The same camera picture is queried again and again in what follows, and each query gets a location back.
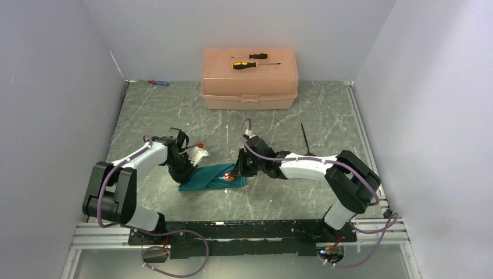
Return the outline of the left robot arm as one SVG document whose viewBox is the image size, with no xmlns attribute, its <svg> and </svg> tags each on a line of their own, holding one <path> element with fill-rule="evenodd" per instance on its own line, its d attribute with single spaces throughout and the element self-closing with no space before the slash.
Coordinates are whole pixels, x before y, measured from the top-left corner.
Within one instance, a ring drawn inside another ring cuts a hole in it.
<svg viewBox="0 0 493 279">
<path fill-rule="evenodd" d="M 84 196 L 82 211 L 97 219 L 101 227 L 124 225 L 144 231 L 152 244 L 166 239 L 164 214 L 137 204 L 137 182 L 157 166 L 166 166 L 171 178 L 185 183 L 195 170 L 185 149 L 188 135 L 170 128 L 163 137 L 143 137 L 144 145 L 125 158 L 94 165 Z"/>
</svg>

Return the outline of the teal cloth napkin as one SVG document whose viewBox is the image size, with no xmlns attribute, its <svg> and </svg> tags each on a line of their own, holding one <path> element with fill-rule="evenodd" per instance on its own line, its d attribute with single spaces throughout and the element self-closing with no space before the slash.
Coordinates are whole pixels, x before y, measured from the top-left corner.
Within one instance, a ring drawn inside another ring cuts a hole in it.
<svg viewBox="0 0 493 279">
<path fill-rule="evenodd" d="M 185 183 L 180 183 L 180 192 L 208 191 L 217 189 L 241 188 L 247 183 L 245 177 L 230 180 L 229 173 L 234 164 L 216 164 L 198 167 L 195 169 Z"/>
</svg>

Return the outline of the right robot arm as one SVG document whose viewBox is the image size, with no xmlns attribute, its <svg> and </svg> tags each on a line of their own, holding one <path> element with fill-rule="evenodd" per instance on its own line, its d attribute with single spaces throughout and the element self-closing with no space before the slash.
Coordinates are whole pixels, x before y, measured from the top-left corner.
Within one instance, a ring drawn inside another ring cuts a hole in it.
<svg viewBox="0 0 493 279">
<path fill-rule="evenodd" d="M 253 177 L 260 171 L 273 179 L 313 180 L 331 188 L 337 200 L 324 214 L 320 226 L 320 233 L 327 241 L 335 241 L 351 217 L 363 214 L 378 202 L 380 177 L 349 150 L 325 157 L 276 152 L 254 136 L 239 150 L 229 177 Z"/>
</svg>

